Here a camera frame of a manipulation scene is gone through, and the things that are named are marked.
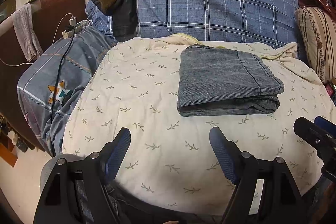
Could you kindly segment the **grey denim pants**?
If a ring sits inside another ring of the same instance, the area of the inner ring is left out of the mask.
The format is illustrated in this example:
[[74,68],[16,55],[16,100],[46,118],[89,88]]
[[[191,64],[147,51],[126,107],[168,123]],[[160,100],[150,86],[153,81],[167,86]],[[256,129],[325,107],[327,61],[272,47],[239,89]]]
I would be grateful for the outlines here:
[[283,91],[253,53],[201,45],[181,53],[177,110],[183,117],[271,114]]

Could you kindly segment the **beige striped pillow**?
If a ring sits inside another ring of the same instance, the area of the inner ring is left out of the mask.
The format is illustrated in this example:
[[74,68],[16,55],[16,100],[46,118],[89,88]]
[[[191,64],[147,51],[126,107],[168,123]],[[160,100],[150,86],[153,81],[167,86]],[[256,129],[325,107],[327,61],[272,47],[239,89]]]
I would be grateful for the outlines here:
[[335,78],[335,20],[317,7],[295,11],[309,65],[325,84]]

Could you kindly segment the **cream leaf-print blanket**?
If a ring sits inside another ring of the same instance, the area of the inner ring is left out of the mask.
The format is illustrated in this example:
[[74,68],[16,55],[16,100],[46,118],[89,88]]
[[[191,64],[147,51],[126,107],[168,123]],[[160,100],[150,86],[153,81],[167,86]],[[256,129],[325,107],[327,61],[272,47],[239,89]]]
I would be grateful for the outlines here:
[[294,121],[335,121],[335,105],[322,82],[296,59],[296,43],[273,49],[263,43],[209,42],[249,52],[284,83],[273,114],[182,117],[177,110],[182,51],[197,40],[185,34],[133,38],[104,57],[65,127],[62,150],[77,156],[100,151],[121,128],[131,144],[117,174],[119,184],[153,205],[194,214],[221,215],[234,186],[224,177],[209,142],[218,126],[254,157],[285,159],[301,193],[321,175],[316,150],[293,131]]

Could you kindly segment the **blue star-print bedsheet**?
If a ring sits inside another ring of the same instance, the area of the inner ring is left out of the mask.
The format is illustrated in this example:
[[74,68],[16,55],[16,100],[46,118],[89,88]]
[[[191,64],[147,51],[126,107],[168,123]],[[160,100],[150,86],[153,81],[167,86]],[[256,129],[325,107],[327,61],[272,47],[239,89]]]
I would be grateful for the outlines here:
[[66,123],[106,53],[117,44],[93,24],[61,38],[22,74],[18,101],[43,149],[61,154]]

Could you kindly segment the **blue plaid duvet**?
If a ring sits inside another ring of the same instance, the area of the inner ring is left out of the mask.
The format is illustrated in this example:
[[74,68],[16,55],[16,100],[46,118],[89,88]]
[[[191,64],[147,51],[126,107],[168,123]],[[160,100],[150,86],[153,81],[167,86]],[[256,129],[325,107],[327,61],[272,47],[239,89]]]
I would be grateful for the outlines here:
[[297,8],[298,0],[137,0],[133,36],[184,33],[202,41],[258,42],[272,48],[295,42],[297,58],[306,61]]

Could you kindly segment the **white power strip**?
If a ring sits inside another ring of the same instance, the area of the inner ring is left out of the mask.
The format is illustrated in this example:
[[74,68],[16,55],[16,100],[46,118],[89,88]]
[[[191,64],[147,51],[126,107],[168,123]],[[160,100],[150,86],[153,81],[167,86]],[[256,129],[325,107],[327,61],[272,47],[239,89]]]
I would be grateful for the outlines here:
[[64,39],[69,39],[72,36],[74,36],[74,34],[77,34],[78,32],[80,32],[84,26],[87,26],[89,24],[89,20],[81,20],[80,22],[76,23],[76,25],[74,27],[66,27],[66,29],[62,32],[62,37]]

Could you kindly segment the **white phone charger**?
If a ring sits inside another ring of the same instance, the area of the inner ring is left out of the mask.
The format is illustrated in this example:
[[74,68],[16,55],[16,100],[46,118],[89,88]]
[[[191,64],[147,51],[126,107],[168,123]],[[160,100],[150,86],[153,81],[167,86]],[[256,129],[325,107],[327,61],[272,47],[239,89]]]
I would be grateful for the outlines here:
[[77,24],[77,19],[76,19],[76,17],[73,16],[73,17],[69,20],[69,25],[75,27],[76,24]]

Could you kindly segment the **grey cloth on headboard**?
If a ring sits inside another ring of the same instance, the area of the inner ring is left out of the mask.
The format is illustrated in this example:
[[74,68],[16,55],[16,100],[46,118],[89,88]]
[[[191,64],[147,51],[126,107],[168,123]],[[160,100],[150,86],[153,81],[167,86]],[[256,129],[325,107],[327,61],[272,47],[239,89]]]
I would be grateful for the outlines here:
[[27,61],[41,56],[43,50],[34,32],[33,9],[30,3],[15,11],[12,16],[14,31]]

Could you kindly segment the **brown wooden headboard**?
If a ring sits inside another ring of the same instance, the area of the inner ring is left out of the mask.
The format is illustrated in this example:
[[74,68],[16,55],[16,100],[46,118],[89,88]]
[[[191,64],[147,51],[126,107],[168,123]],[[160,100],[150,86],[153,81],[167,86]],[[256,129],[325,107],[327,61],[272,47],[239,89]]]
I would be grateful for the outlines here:
[[85,0],[32,0],[1,23],[1,115],[31,148],[42,145],[22,114],[17,84],[27,64],[61,38],[67,13],[86,19]]

